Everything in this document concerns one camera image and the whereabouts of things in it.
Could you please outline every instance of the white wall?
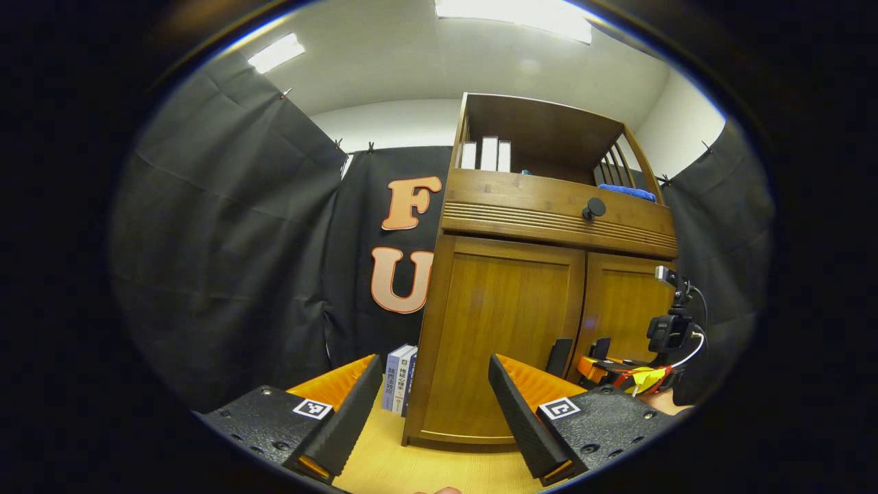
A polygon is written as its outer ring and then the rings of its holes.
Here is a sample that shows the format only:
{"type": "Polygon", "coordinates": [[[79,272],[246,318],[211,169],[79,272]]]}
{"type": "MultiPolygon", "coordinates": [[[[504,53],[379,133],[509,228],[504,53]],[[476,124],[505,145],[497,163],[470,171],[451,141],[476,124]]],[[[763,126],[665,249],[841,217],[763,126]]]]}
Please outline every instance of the white wall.
{"type": "Polygon", "coordinates": [[[673,177],[716,141],[725,117],[680,72],[671,69],[656,105],[634,136],[652,172],[673,177]]]}
{"type": "Polygon", "coordinates": [[[311,115],[346,153],[415,146],[450,146],[457,131],[461,99],[409,99],[351,106],[311,115]]]}

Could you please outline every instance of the cabinet panel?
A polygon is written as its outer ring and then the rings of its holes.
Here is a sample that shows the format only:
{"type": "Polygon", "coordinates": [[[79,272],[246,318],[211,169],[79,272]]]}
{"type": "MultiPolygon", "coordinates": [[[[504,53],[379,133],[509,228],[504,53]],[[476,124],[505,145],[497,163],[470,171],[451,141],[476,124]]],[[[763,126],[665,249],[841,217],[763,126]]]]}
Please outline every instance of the cabinet panel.
{"type": "Polygon", "coordinates": [[[664,315],[673,301],[673,288],[655,279],[657,265],[673,263],[610,254],[588,254],[586,299],[579,340],[567,380],[579,380],[576,361],[588,355],[598,338],[611,338],[609,357],[650,361],[646,329],[655,316],[664,315]]]}
{"type": "Polygon", "coordinates": [[[585,253],[440,236],[433,270],[406,435],[511,443],[488,360],[499,352],[544,368],[558,338],[575,338],[585,253]]]}

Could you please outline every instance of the book spine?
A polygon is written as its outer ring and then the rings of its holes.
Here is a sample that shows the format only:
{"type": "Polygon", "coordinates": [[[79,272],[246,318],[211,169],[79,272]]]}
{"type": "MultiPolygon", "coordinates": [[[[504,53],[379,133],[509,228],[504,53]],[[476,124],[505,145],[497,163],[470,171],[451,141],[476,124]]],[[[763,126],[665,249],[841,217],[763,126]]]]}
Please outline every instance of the book spine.
{"type": "Polygon", "coordinates": [[[397,415],[402,415],[402,401],[406,399],[409,358],[410,353],[399,357],[399,365],[396,368],[396,387],[393,389],[393,413],[397,415]]]}
{"type": "Polygon", "coordinates": [[[381,397],[381,408],[384,410],[393,409],[393,390],[396,387],[396,368],[399,364],[399,357],[387,355],[387,368],[385,370],[385,390],[381,397]]]}
{"type": "Polygon", "coordinates": [[[408,361],[408,384],[406,385],[406,397],[402,400],[402,416],[408,413],[408,397],[412,394],[412,381],[414,381],[414,364],[418,361],[418,350],[415,347],[412,358],[408,361]]]}

